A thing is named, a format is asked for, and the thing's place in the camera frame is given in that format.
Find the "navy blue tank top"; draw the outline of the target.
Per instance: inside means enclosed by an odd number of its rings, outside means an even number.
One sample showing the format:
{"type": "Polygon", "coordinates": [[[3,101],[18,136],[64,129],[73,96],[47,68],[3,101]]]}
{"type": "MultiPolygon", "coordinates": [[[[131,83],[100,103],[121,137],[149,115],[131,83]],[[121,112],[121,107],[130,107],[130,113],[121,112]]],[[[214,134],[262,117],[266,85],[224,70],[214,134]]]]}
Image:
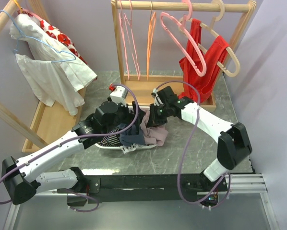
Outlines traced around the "navy blue tank top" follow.
{"type": "Polygon", "coordinates": [[[144,145],[143,131],[136,125],[132,125],[128,130],[120,133],[120,142],[124,146],[130,146],[132,144],[144,145]]]}

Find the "mauve tank top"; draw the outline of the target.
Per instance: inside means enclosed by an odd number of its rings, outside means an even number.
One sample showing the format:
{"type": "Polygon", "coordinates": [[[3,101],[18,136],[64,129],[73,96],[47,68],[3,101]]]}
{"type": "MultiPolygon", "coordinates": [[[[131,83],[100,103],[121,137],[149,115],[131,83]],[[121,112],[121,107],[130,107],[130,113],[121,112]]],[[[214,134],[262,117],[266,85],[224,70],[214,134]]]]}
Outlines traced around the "mauve tank top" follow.
{"type": "Polygon", "coordinates": [[[140,128],[143,132],[145,144],[163,146],[167,138],[168,131],[165,129],[165,126],[148,127],[147,124],[150,117],[150,111],[144,108],[143,112],[144,116],[140,123],[140,128]]]}

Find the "white perforated plastic basket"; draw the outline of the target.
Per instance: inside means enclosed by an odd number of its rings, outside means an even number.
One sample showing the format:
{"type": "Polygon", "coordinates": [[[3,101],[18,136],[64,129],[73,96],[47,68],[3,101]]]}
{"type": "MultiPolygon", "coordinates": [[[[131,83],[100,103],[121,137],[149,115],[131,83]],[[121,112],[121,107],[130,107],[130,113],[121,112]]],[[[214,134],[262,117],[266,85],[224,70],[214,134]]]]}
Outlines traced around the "white perforated plastic basket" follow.
{"type": "Polygon", "coordinates": [[[134,150],[151,149],[156,146],[163,146],[168,135],[165,126],[148,127],[150,110],[141,108],[139,117],[141,123],[139,131],[136,131],[136,125],[123,133],[106,136],[96,143],[96,146],[102,149],[121,150],[128,153],[134,150]]]}

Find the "black striped tank top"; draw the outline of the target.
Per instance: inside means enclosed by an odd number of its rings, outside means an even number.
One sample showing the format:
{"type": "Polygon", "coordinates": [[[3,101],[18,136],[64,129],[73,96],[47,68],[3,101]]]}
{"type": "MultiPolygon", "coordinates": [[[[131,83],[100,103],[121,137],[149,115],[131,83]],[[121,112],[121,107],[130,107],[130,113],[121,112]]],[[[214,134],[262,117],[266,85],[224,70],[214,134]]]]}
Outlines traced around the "black striped tank top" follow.
{"type": "Polygon", "coordinates": [[[122,143],[120,141],[120,134],[115,134],[111,136],[105,136],[103,139],[99,142],[101,146],[104,147],[119,147],[122,146],[122,143]]]}

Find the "pink wire hanger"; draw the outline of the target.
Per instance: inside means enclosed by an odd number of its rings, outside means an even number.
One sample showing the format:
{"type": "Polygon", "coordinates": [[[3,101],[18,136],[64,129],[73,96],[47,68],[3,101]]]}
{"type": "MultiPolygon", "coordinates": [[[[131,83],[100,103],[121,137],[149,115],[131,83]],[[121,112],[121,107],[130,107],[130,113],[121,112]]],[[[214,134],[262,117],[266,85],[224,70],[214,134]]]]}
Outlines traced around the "pink wire hanger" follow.
{"type": "Polygon", "coordinates": [[[125,42],[129,46],[129,50],[131,52],[131,57],[134,63],[135,72],[137,75],[137,80],[140,80],[141,78],[141,71],[139,66],[139,60],[136,50],[136,44],[133,34],[133,24],[132,24],[132,1],[129,1],[130,4],[130,17],[128,18],[127,14],[123,12],[123,22],[124,22],[124,35],[125,35],[125,42]]]}
{"type": "Polygon", "coordinates": [[[124,57],[125,57],[127,76],[128,76],[128,79],[129,79],[130,71],[129,71],[129,65],[128,65],[128,53],[127,53],[127,47],[126,47],[125,35],[124,35],[124,22],[122,20],[123,19],[122,0],[119,0],[118,2],[119,2],[119,6],[120,6],[120,12],[119,12],[120,32],[121,32],[121,38],[122,38],[123,48],[124,48],[124,57]]]}

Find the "orange plastic hanger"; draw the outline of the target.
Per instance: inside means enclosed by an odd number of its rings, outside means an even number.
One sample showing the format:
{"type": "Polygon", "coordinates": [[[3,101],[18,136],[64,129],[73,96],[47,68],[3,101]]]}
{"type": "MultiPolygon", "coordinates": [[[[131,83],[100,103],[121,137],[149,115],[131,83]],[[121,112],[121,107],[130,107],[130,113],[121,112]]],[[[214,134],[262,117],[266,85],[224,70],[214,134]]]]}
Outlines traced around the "orange plastic hanger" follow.
{"type": "Polygon", "coordinates": [[[148,26],[148,37],[147,37],[147,59],[146,59],[147,80],[149,80],[150,75],[150,58],[154,38],[155,24],[156,24],[156,13],[153,11],[153,2],[151,1],[150,21],[148,26]]]}

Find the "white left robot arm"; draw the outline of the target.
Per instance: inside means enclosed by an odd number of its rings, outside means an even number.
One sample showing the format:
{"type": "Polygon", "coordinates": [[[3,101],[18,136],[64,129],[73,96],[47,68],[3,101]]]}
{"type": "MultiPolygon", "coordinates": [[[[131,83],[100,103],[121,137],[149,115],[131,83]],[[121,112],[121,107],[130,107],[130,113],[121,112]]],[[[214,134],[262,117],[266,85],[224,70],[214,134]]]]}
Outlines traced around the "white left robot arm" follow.
{"type": "Polygon", "coordinates": [[[58,172],[46,170],[100,142],[120,124],[125,125],[125,131],[130,130],[139,119],[136,100],[132,102],[132,108],[130,112],[127,104],[105,101],[94,113],[48,146],[17,160],[6,158],[2,162],[1,182],[10,196],[9,201],[14,205],[22,204],[34,195],[52,189],[85,192],[89,183],[78,167],[58,172]]]}

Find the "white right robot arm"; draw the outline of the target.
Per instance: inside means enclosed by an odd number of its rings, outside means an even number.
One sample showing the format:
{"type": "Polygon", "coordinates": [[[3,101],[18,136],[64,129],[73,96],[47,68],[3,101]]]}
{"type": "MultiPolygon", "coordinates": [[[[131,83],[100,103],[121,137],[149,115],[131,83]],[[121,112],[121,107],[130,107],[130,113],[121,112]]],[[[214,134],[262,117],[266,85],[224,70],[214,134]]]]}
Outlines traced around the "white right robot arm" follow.
{"type": "Polygon", "coordinates": [[[188,97],[179,98],[167,86],[160,91],[153,90],[155,101],[150,105],[148,127],[158,127],[167,123],[168,117],[196,125],[217,143],[216,159],[203,171],[201,188],[211,191],[217,185],[217,179],[233,170],[252,153],[252,146],[246,127],[237,122],[225,121],[200,107],[188,97]]]}

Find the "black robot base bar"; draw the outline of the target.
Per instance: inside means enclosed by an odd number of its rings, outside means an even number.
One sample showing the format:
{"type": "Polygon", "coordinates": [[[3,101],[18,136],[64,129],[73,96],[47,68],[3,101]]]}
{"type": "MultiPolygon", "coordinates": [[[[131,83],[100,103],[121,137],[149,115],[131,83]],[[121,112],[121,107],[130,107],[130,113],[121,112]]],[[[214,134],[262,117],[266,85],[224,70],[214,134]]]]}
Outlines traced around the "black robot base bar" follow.
{"type": "Polygon", "coordinates": [[[77,167],[71,169],[75,169],[80,180],[70,190],[88,194],[101,203],[180,200],[179,193],[194,202],[200,192],[227,191],[224,177],[211,182],[203,173],[84,175],[77,167]]]}

